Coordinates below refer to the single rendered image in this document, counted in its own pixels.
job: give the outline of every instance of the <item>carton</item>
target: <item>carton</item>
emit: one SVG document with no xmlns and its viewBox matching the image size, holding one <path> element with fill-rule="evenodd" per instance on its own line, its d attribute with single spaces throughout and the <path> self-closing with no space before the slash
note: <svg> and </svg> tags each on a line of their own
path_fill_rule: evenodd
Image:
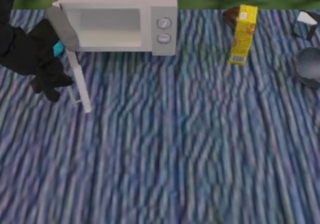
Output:
<svg viewBox="0 0 320 224">
<path fill-rule="evenodd" d="M 256 29 L 258 8 L 241 5 L 230 51 L 230 64 L 245 65 Z"/>
</svg>

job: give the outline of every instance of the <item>black and white cube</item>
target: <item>black and white cube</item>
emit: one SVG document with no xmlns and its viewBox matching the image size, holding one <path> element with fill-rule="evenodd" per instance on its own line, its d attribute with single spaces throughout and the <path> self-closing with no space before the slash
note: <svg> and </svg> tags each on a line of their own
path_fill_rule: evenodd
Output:
<svg viewBox="0 0 320 224">
<path fill-rule="evenodd" d="M 319 15 L 307 11 L 301 11 L 294 23 L 293 35 L 311 41 L 319 23 Z"/>
</svg>

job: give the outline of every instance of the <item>blue bowl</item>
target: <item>blue bowl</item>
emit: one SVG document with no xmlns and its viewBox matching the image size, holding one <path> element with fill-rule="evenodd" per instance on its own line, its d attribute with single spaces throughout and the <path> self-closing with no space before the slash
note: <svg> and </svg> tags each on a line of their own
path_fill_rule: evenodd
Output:
<svg viewBox="0 0 320 224">
<path fill-rule="evenodd" d="M 320 48 L 301 50 L 295 58 L 295 70 L 299 80 L 311 87 L 320 87 Z"/>
</svg>

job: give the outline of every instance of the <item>knob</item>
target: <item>knob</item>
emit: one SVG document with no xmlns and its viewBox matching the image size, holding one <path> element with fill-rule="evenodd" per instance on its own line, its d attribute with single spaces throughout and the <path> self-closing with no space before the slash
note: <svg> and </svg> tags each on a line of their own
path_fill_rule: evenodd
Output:
<svg viewBox="0 0 320 224">
<path fill-rule="evenodd" d="M 156 39 L 160 44 L 167 44 L 171 41 L 171 36 L 168 34 L 160 34 Z"/>
<path fill-rule="evenodd" d="M 168 18 L 159 19 L 156 23 L 159 29 L 165 30 L 171 27 L 171 20 Z"/>
</svg>

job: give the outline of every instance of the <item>white microwave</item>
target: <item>white microwave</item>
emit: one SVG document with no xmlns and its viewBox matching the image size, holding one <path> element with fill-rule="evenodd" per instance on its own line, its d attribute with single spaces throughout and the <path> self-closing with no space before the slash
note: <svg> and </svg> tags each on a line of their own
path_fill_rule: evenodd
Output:
<svg viewBox="0 0 320 224">
<path fill-rule="evenodd" d="M 177 0 L 57 0 L 82 52 L 176 53 Z"/>
</svg>

